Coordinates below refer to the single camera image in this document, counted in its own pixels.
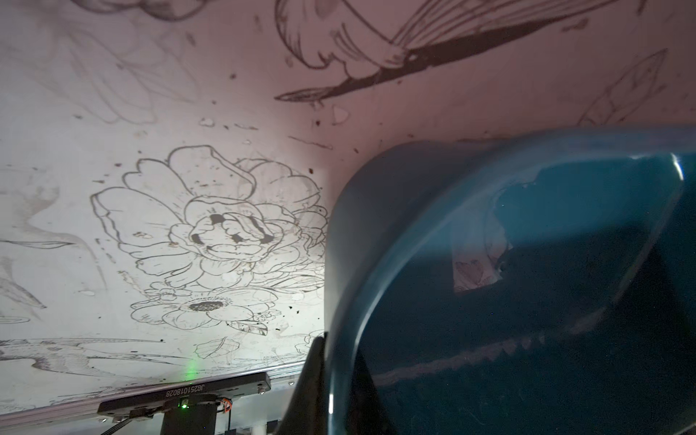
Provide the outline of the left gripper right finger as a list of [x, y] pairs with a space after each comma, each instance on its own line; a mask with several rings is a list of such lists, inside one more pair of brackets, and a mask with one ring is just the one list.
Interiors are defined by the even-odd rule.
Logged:
[[382, 406], [373, 377], [361, 352], [355, 357], [347, 433], [353, 435], [395, 435], [396, 429]]

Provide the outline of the teal plastic storage box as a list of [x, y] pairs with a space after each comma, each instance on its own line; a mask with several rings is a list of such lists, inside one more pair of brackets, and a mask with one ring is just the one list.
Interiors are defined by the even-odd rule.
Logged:
[[324, 284], [333, 434], [358, 352], [396, 434], [683, 434], [695, 130], [397, 146], [338, 197]]

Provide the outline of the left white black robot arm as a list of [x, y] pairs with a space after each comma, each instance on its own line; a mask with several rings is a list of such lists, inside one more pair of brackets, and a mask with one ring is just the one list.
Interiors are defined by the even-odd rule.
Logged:
[[[348, 415], [341, 434], [395, 434], [377, 389], [358, 359], [348, 402]], [[265, 372], [232, 376], [211, 382], [194, 382], [182, 387], [153, 393], [136, 394], [102, 402], [97, 410], [111, 418], [114, 434], [129, 423], [148, 420], [161, 414], [162, 434], [213, 434], [221, 413], [232, 411], [233, 400], [251, 393], [266, 393], [271, 388]], [[324, 393], [324, 337], [315, 338], [283, 419], [273, 434], [333, 434], [328, 428], [329, 411], [337, 405]]]

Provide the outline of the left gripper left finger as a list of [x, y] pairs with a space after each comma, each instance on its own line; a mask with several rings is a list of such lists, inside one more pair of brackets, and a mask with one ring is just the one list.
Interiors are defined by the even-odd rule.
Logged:
[[326, 434], [325, 346], [323, 336], [313, 340], [277, 435]]

